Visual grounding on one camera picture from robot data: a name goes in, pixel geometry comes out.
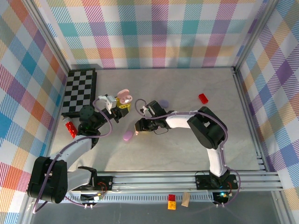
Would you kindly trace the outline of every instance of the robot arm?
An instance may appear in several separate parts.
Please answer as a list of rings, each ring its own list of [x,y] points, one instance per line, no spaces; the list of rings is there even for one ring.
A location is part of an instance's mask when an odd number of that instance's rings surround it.
[[[106,103],[102,112],[109,119],[114,119],[117,123],[120,118],[126,116],[129,112],[130,104],[122,105],[118,98],[105,95],[100,96],[99,100],[103,100]],[[97,144],[99,138],[93,138],[92,136],[99,136],[100,132],[98,129],[107,123],[105,117],[100,112],[96,112],[91,106],[83,107],[79,114],[80,125],[78,127],[78,134],[73,140],[75,143],[67,147],[62,154],[59,152],[50,157],[40,156],[36,159],[27,190],[29,197],[38,198],[49,166],[58,154],[60,156],[51,169],[50,176],[40,199],[60,203],[65,194],[70,190],[82,185],[85,185],[87,188],[97,186],[96,169],[78,167],[73,172],[67,172],[70,166],[81,155],[91,150]]]
[[[147,104],[142,112],[148,111],[152,117],[160,117],[163,115],[176,113],[176,111],[166,112],[158,102],[152,101]],[[222,121],[207,107],[202,107],[198,111]],[[207,153],[210,160],[210,177],[211,184],[220,188],[223,182],[227,179],[230,172],[224,166],[221,159],[220,143],[225,139],[225,133],[223,129],[214,121],[199,114],[188,115],[176,115],[169,116],[161,119],[146,119],[142,118],[135,124],[136,133],[143,131],[154,131],[158,128],[190,128],[195,134],[198,141],[207,149]]]

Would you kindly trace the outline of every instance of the black and white chessboard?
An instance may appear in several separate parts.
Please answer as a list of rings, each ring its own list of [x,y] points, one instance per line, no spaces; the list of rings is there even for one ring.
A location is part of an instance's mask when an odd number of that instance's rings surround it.
[[[93,105],[96,82],[95,69],[69,72],[62,107],[64,117],[77,118],[83,106]]]

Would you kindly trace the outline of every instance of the purple oval object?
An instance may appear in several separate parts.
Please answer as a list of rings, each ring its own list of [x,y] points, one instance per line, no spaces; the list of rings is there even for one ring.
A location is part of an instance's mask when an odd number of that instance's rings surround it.
[[[126,131],[122,138],[125,140],[125,141],[129,141],[132,137],[133,137],[134,133],[132,131]]]
[[[159,101],[159,104],[160,104],[160,106],[161,106],[162,108],[168,108],[168,106],[169,106],[168,101],[165,100],[165,99],[161,99],[161,100]]]

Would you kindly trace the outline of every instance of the gray table surface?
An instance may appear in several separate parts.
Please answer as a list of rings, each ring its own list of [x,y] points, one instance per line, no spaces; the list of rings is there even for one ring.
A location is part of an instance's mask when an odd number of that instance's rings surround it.
[[[133,103],[138,98],[147,102],[166,99],[168,110],[188,112],[203,105],[198,99],[204,93],[206,104],[228,127],[225,156],[228,165],[238,170],[258,170],[256,152],[249,133],[242,105],[230,68],[212,69],[148,69],[98,70],[96,96],[115,95],[129,89]],[[155,135],[141,133],[129,142],[122,139],[127,130],[141,117],[134,110],[119,124],[113,120],[113,133],[99,140],[89,152],[81,156],[70,168],[89,166],[97,170],[209,170],[206,149],[190,129],[176,128]],[[109,125],[100,128],[108,132]],[[59,151],[72,140],[60,119],[51,153]]]

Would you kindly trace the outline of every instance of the floor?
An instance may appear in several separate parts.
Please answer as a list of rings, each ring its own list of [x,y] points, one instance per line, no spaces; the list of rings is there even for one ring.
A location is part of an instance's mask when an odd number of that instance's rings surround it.
[[[229,136],[225,144],[227,164],[237,170],[259,169],[230,68],[98,71],[96,96],[116,96],[125,88],[130,90],[133,102],[138,98],[147,102],[166,99],[170,103],[168,110],[178,112],[200,109],[203,105],[198,95],[204,93],[209,99],[206,106],[228,127]],[[106,171],[209,170],[206,149],[190,129],[171,129],[162,135],[141,133],[125,142],[123,134],[127,130],[134,131],[134,124],[139,119],[132,107],[119,124],[113,120],[113,133],[100,139],[70,170],[82,165]],[[76,126],[79,124],[78,119],[73,119],[73,122]],[[106,124],[100,132],[104,134],[108,128]],[[58,152],[71,140],[60,119],[51,152]]]
[[[32,216],[31,223],[278,224],[280,221],[271,193],[263,191],[241,192],[225,208],[216,208],[211,202],[190,202],[186,208],[177,202],[175,211],[167,210],[167,203],[102,203],[93,210],[71,203],[48,203]]]

